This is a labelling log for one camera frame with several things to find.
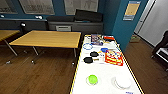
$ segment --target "green plate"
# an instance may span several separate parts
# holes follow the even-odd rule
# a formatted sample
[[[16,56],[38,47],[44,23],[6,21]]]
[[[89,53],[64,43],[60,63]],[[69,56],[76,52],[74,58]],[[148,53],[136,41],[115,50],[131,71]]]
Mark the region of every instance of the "green plate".
[[[88,80],[89,80],[89,83],[90,83],[90,84],[96,84],[97,81],[98,81],[98,79],[97,79],[97,77],[96,77],[95,75],[90,75],[90,76],[88,77]]]

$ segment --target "floor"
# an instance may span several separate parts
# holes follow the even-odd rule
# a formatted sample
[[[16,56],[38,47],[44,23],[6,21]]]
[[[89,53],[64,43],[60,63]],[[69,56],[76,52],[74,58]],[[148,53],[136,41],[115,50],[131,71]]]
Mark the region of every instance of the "floor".
[[[141,40],[129,43],[124,55],[145,94],[168,94],[168,72],[161,61],[151,58],[152,50]]]
[[[0,47],[0,94],[69,94],[75,67],[73,49],[45,48],[36,56],[31,47]]]

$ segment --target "poster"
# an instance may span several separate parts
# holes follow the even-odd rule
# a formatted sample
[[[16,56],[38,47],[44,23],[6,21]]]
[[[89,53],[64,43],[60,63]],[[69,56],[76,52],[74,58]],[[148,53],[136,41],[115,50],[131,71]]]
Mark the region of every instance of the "poster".
[[[97,12],[98,0],[64,0],[66,15],[75,15],[76,9]]]
[[[141,1],[129,1],[123,20],[133,20]]]

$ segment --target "wooden table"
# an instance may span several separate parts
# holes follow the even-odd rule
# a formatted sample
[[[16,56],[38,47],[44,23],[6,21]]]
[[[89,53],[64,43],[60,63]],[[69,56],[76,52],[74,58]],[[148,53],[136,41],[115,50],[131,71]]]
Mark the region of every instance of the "wooden table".
[[[31,31],[26,35],[14,40],[10,45],[33,46],[38,55],[35,46],[39,47],[61,47],[61,48],[78,48],[80,32],[60,32],[60,31]]]
[[[9,45],[9,43],[6,41],[7,38],[17,34],[20,32],[19,30],[0,30],[0,41],[4,40],[5,43],[8,45],[8,47],[12,50],[12,52],[17,56],[17,53],[15,50]]]
[[[91,38],[85,37],[83,44],[90,42]],[[91,50],[86,50],[82,47],[70,94],[143,94],[125,57],[123,66],[106,63],[103,59],[101,61],[93,61],[90,64],[84,62],[83,59],[90,57],[91,52],[99,52],[101,48],[120,52],[115,41],[104,43],[103,46],[93,45]],[[95,85],[88,84],[87,77],[89,75],[96,75],[98,83]],[[129,79],[127,81],[131,82],[130,87],[120,88],[117,86],[116,77],[122,77],[123,80]]]

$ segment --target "red object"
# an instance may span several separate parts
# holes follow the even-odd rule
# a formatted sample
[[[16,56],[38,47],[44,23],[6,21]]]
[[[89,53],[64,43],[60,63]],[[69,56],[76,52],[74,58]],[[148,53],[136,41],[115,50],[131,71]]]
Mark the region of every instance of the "red object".
[[[104,39],[115,40],[113,36],[104,36]]]

